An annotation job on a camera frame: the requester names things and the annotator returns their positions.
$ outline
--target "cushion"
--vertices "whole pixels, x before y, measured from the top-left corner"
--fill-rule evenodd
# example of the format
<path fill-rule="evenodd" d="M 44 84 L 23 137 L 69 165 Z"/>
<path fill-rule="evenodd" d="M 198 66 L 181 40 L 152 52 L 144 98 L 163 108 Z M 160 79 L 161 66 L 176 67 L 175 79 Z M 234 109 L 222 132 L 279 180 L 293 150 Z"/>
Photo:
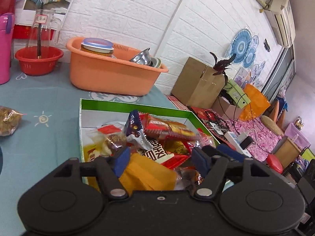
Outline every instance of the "cushion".
<path fill-rule="evenodd" d="M 284 136 L 283 131 L 278 127 L 278 125 L 270 119 L 268 116 L 262 115 L 260 117 L 261 122 L 273 133 L 275 133 L 277 136 Z"/>

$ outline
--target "blue and white plate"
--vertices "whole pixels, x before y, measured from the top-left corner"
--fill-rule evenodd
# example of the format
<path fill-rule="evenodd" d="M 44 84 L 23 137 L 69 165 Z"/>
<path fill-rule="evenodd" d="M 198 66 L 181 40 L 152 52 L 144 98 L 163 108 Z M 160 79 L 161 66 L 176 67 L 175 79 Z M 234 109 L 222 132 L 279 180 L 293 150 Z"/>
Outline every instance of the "blue and white plate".
<path fill-rule="evenodd" d="M 250 48 L 246 58 L 243 60 L 243 67 L 249 68 L 255 61 L 256 50 L 255 48 Z"/>
<path fill-rule="evenodd" d="M 229 45 L 229 47 L 227 48 L 225 54 L 224 54 L 224 57 L 228 57 L 230 58 L 231 57 L 231 51 L 232 51 L 232 44 Z"/>
<path fill-rule="evenodd" d="M 264 61 L 260 64 L 260 66 L 259 66 L 259 68 L 258 68 L 258 70 L 257 70 L 257 72 L 256 72 L 256 76 L 259 76 L 259 75 L 261 74 L 261 71 L 265 68 L 265 65 L 266 65 L 266 61 L 264 60 Z"/>
<path fill-rule="evenodd" d="M 257 48 L 258 44 L 259 44 L 259 37 L 258 37 L 258 35 L 254 35 L 252 37 L 252 44 L 251 45 L 253 48 Z"/>
<path fill-rule="evenodd" d="M 236 53 L 236 58 L 233 61 L 234 63 L 240 63 L 246 58 L 250 49 L 251 40 L 252 36 L 250 34 L 250 31 L 248 31 L 247 29 L 243 29 L 235 37 L 230 53 L 231 56 Z"/>
<path fill-rule="evenodd" d="M 259 70 L 259 64 L 255 64 L 254 66 L 253 66 L 253 68 L 252 68 L 252 70 L 251 70 L 251 75 L 252 75 L 252 77 L 254 76 L 257 76 L 257 72 L 258 72 L 258 70 Z"/>

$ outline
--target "orange bag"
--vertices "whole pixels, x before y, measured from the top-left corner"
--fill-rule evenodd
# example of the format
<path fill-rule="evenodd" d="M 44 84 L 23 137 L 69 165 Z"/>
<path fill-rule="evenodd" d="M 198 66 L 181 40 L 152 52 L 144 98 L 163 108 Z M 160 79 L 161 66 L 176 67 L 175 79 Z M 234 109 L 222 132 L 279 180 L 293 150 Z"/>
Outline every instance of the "orange bag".
<path fill-rule="evenodd" d="M 244 107 L 243 112 L 239 116 L 242 121 L 251 120 L 259 117 L 270 106 L 267 98 L 253 85 L 246 84 L 244 92 L 250 99 L 250 104 Z"/>

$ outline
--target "blue gripper pad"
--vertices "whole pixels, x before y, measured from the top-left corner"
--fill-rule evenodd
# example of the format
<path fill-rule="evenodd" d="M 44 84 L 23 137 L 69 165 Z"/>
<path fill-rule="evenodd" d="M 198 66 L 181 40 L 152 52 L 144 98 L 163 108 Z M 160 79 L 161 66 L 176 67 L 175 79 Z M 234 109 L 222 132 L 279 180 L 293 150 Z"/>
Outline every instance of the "blue gripper pad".
<path fill-rule="evenodd" d="M 194 147 L 192 150 L 192 161 L 200 175 L 205 178 L 210 170 L 211 158 L 200 148 Z"/>
<path fill-rule="evenodd" d="M 117 177 L 121 177 L 125 168 L 127 167 L 130 161 L 130 149 L 126 147 L 122 153 L 115 158 L 113 171 Z"/>

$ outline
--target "pink thermos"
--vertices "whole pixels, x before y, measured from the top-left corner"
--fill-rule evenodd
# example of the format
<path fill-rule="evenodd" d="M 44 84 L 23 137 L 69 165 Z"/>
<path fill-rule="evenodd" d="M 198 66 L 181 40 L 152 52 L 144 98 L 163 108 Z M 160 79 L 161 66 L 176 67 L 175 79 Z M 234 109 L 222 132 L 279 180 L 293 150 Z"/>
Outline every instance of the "pink thermos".
<path fill-rule="evenodd" d="M 14 27 L 14 14 L 0 16 L 0 84 L 10 80 L 10 55 Z"/>

